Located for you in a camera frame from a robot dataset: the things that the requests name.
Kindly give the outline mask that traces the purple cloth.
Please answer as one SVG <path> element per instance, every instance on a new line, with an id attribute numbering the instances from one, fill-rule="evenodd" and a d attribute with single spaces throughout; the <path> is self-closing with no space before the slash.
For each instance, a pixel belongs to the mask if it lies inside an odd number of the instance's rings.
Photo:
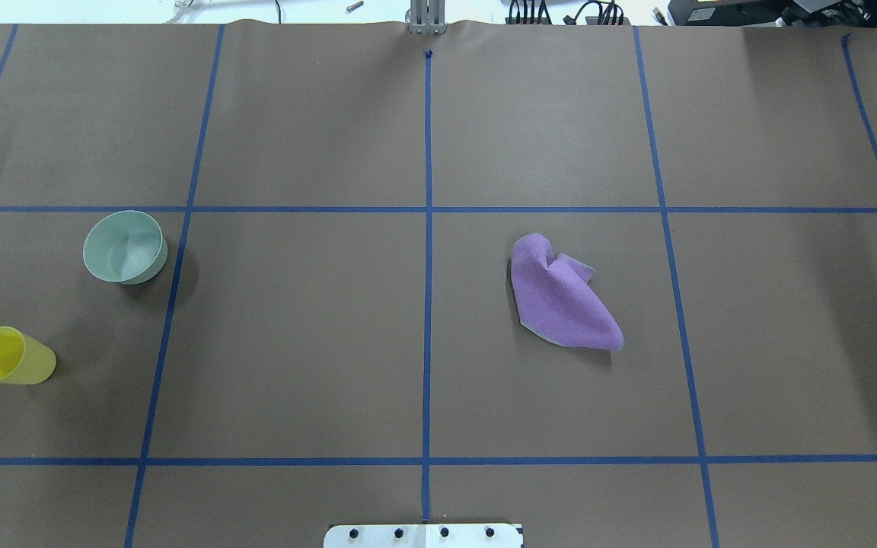
<path id="1" fill-rule="evenodd" d="M 622 350 L 622 329 L 589 285 L 594 274 L 594 267 L 553 252 L 543 234 L 522 236 L 509 257 L 519 323 L 555 346 Z"/>

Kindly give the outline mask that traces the yellow plastic cup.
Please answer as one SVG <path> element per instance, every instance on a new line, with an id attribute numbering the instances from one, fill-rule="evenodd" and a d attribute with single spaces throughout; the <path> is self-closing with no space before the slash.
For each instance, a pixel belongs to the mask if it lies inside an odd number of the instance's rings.
<path id="1" fill-rule="evenodd" d="M 0 383 L 34 385 L 56 370 L 53 350 L 14 327 L 0 327 Z"/>

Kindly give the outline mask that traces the mint green bowl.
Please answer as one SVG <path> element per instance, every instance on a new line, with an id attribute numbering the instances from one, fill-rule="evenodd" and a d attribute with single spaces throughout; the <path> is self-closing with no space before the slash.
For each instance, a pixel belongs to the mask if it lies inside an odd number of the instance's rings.
<path id="1" fill-rule="evenodd" d="M 85 239 L 84 265 L 107 283 L 138 285 L 167 262 L 168 245 L 159 222 L 146 212 L 123 209 L 99 221 Z"/>

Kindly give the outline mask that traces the black device on desk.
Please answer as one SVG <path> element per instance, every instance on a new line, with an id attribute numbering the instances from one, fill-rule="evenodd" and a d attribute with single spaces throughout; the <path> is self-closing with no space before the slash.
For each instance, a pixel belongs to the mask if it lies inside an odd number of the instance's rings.
<path id="1" fill-rule="evenodd" d="M 877 28 L 877 1 L 669 1 L 678 27 Z"/>

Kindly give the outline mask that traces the aluminium frame post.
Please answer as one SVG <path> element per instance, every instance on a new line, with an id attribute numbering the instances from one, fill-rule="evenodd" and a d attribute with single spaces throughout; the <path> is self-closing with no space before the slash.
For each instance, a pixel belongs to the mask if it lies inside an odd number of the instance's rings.
<path id="1" fill-rule="evenodd" d="M 442 35 L 448 30 L 445 0 L 411 0 L 407 11 L 408 28 L 412 35 Z"/>

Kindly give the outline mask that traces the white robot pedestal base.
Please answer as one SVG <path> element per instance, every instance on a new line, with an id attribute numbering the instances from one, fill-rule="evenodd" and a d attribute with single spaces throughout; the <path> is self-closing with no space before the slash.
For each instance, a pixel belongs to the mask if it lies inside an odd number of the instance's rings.
<path id="1" fill-rule="evenodd" d="M 328 528 L 324 547 L 523 547 L 520 524 L 341 524 Z"/>

